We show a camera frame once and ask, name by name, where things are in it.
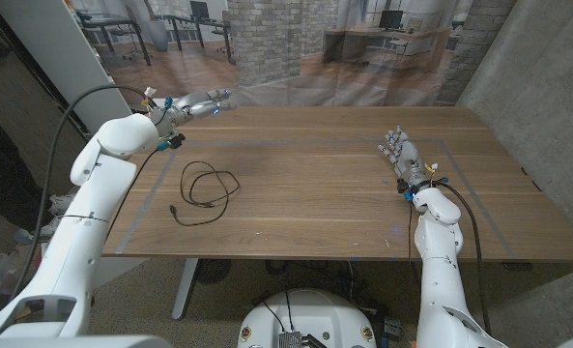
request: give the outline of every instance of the robotic hand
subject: robotic hand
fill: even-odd
[[[228,98],[230,98],[230,91],[213,90],[206,93],[192,93],[174,102],[171,99],[166,99],[165,107],[153,111],[152,120],[158,129],[159,137],[170,148],[178,148],[185,138],[176,131],[176,127],[194,117],[204,118],[211,114],[217,114],[221,110],[235,109],[234,104],[226,101]]]
[[[396,131],[390,130],[385,134],[387,147],[379,145],[379,150],[393,164],[398,176],[398,192],[405,193],[409,188],[414,192],[430,187],[421,162],[421,156],[414,142],[400,126]]]

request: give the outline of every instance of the metal table leg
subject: metal table leg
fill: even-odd
[[[187,299],[191,293],[197,266],[198,259],[188,258],[186,260],[186,264],[183,267],[183,275],[181,275],[181,283],[179,283],[177,299],[174,301],[174,307],[172,308],[172,319],[174,320],[181,320],[185,316]]]
[[[105,40],[105,43],[108,44],[108,48],[110,48],[110,51],[114,52],[114,47],[112,47],[112,43],[110,42],[110,38],[108,37],[108,31],[105,30],[104,26],[101,27],[101,33],[103,34],[103,39]]]
[[[235,60],[230,56],[230,42],[228,41],[228,28],[224,26],[224,41],[226,42],[226,55],[228,56],[228,62],[230,64],[235,64]]]
[[[138,24],[133,23],[133,30],[135,30],[136,34],[138,35],[138,41],[140,42],[140,47],[142,47],[142,53],[144,54],[144,60],[147,61],[147,65],[151,66],[151,58],[149,58],[149,52],[147,52],[147,47],[144,45],[144,41],[142,40],[142,35],[140,35],[140,27]]]
[[[172,19],[172,28],[174,29],[174,37],[177,39],[179,50],[183,50],[181,48],[181,39],[179,38],[179,29],[177,28],[177,19]]]
[[[196,32],[198,33],[198,40],[200,41],[200,46],[205,47],[205,43],[202,41],[202,33],[200,32],[200,24],[196,23]]]

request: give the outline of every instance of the gray wall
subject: gray wall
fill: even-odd
[[[573,0],[518,0],[457,105],[479,115],[573,223]],[[510,346],[557,346],[573,336],[573,273],[492,314]]]

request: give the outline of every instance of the table leg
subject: table leg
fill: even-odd
[[[181,283],[179,283],[177,299],[174,301],[174,307],[172,308],[172,319],[174,320],[181,320],[185,316],[186,304],[191,293],[197,266],[198,259],[188,258],[186,260],[186,264],[183,267],[183,275],[181,275]]]
[[[444,49],[447,46],[447,41],[449,40],[449,35],[451,34],[451,28],[447,28],[445,31],[437,35],[436,43],[434,44],[434,49],[432,50],[432,56],[425,67],[427,73],[432,72],[441,64],[443,59]]]
[[[200,24],[196,23],[196,32],[198,33],[198,40],[200,41],[200,46],[205,47],[205,43],[202,41],[202,33],[200,32]]]
[[[228,63],[236,64],[235,60],[230,56],[230,42],[228,41],[228,28],[224,26],[224,41],[226,42],[226,55],[228,56]]]
[[[112,43],[110,42],[110,37],[108,36],[108,31],[105,30],[105,27],[101,27],[101,33],[103,34],[103,39],[105,43],[108,44],[108,48],[110,48],[111,52],[114,52],[114,47],[112,47]]]
[[[177,46],[181,49],[181,39],[179,39],[179,29],[177,29],[177,19],[172,19],[172,29],[174,29],[174,37],[177,39]]]
[[[136,23],[132,25],[133,25],[133,30],[135,30],[135,32],[138,35],[138,41],[140,42],[140,47],[142,47],[142,54],[144,54],[144,60],[147,61],[147,65],[150,67],[151,58],[149,58],[149,52],[147,52],[147,47],[144,45],[144,40],[142,40],[142,35],[140,35],[140,27]]]

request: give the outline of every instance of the office window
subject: office window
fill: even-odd
[[[105,6],[101,0],[72,0],[75,10],[85,11],[89,15],[103,14]]]
[[[156,15],[180,15],[191,14],[189,0],[149,0],[151,8]]]

